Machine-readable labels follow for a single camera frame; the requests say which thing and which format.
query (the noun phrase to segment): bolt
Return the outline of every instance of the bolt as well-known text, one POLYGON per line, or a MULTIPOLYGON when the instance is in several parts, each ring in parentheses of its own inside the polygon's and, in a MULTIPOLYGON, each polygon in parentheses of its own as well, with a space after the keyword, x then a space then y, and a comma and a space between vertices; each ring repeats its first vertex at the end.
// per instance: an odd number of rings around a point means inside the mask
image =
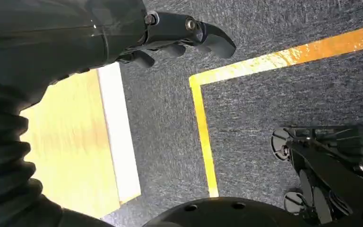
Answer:
POLYGON ((195 20, 193 18, 189 17, 186 20, 186 29, 189 30, 189 31, 192 31, 192 30, 195 29, 196 24, 197 23, 195 22, 195 20))
POLYGON ((152 15, 152 14, 147 15, 144 18, 144 21, 145 21, 146 25, 154 25, 156 23, 156 19, 155 19, 154 15, 152 15))

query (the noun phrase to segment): gray carpet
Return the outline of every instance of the gray carpet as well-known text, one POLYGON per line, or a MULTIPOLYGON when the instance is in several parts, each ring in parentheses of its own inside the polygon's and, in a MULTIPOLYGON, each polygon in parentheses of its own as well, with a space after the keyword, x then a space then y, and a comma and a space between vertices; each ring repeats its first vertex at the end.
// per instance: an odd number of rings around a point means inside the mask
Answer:
MULTIPOLYGON (((103 218, 118 227, 139 227, 174 205, 208 196, 188 83, 190 75, 363 27, 363 1, 358 0, 144 2, 148 10, 189 14, 221 27, 235 41, 238 50, 234 57, 228 60, 219 59, 212 54, 202 54, 192 48, 188 48, 186 54, 178 59, 171 58, 164 52, 156 52, 152 56, 157 63, 151 69, 141 69, 133 64, 121 66, 142 195, 103 218)), ((256 80, 258 85, 261 84, 261 76, 256 77, 256 80)), ((208 86, 216 86, 205 93, 206 111, 211 111, 210 108, 216 106, 208 105, 207 100, 217 95, 216 89, 221 94, 226 88, 222 88, 220 84, 208 86)), ((249 89, 250 85, 241 84, 241 87, 249 89)), ((210 112, 208 114, 211 115, 212 121, 216 119, 210 112)), ((271 192, 247 192, 244 188, 237 190, 234 182, 238 182, 239 177, 249 180, 246 183, 249 189, 258 184, 257 181, 251 181, 253 177, 245 174, 251 172, 250 167, 255 167, 254 162, 257 160, 250 159, 246 166, 239 166, 235 171, 240 172, 232 176, 228 174, 227 169, 222 170, 222 164, 218 163, 219 153, 230 153, 230 150, 222 151, 217 146, 221 142, 213 138, 214 130, 222 127, 222 124, 214 125, 210 122, 211 143, 215 146, 216 173, 222 195, 247 195, 277 205, 278 196, 284 190, 277 184, 294 185, 295 179, 287 177, 283 180, 278 179, 276 175, 260 175, 257 169, 259 179, 263 180, 267 188, 271 188, 271 192)), ((230 149, 238 148, 238 144, 226 143, 228 140, 241 141, 245 138, 226 138, 216 134, 219 136, 218 139, 225 141, 225 146, 231 145, 230 149)), ((250 143, 255 147, 262 146, 262 142, 258 140, 250 140, 250 143)), ((240 148, 240 154, 246 151, 243 149, 245 147, 240 148)), ((268 154, 268 148, 262 152, 268 154)), ((227 162, 227 159, 236 159, 228 157, 227 154, 224 154, 224 157, 226 159, 223 163, 227 162)), ((272 163, 268 168, 287 167, 282 164, 274 166, 272 163)))
POLYGON ((363 51, 205 85, 204 106, 221 196, 281 207, 299 186, 270 149, 282 125, 363 124, 363 51))

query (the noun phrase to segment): black wheel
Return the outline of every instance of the black wheel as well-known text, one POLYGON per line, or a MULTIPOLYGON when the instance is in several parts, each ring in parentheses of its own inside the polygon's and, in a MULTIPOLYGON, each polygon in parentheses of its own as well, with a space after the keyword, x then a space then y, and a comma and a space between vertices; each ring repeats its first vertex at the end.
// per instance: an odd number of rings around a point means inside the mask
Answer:
POLYGON ((270 140, 272 152, 281 161, 286 161, 290 158, 289 148, 286 147, 286 141, 289 137, 289 133, 284 129, 276 129, 272 134, 270 140))

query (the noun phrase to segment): black metal frame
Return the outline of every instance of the black metal frame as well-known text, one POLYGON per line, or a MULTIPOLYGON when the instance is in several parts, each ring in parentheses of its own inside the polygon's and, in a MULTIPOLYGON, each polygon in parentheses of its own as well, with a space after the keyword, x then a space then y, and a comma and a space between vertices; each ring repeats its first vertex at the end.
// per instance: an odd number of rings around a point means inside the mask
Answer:
POLYGON ((285 143, 289 160, 300 177, 303 171, 307 175, 311 194, 304 197, 314 199, 312 206, 321 224, 326 222, 325 214, 321 213, 330 212, 334 222, 324 226, 363 226, 363 126, 285 127, 282 130, 289 134, 285 143), (319 135, 317 131, 332 132, 319 135), (343 206, 344 210, 336 212, 337 206, 343 206))

